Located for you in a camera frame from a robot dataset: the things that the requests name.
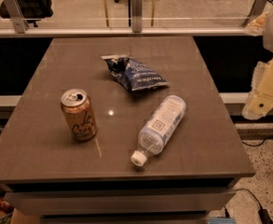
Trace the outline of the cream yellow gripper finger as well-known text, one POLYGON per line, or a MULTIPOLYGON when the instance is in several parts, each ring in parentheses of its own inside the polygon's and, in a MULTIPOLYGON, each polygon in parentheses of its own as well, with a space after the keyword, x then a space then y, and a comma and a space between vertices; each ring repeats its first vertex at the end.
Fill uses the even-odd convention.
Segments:
POLYGON ((251 87, 241 114, 245 119, 256 120, 273 108, 273 59, 256 65, 251 87))

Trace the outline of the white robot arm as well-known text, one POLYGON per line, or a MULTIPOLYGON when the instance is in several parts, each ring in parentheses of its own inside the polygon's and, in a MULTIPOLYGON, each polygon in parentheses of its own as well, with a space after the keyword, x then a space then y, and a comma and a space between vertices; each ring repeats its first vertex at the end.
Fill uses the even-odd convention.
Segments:
MULTIPOLYGON (((273 53, 273 6, 250 22, 245 30, 249 35, 262 35, 264 48, 273 53)), ((245 119, 256 120, 273 108, 273 58, 257 63, 251 87, 241 114, 245 119)))

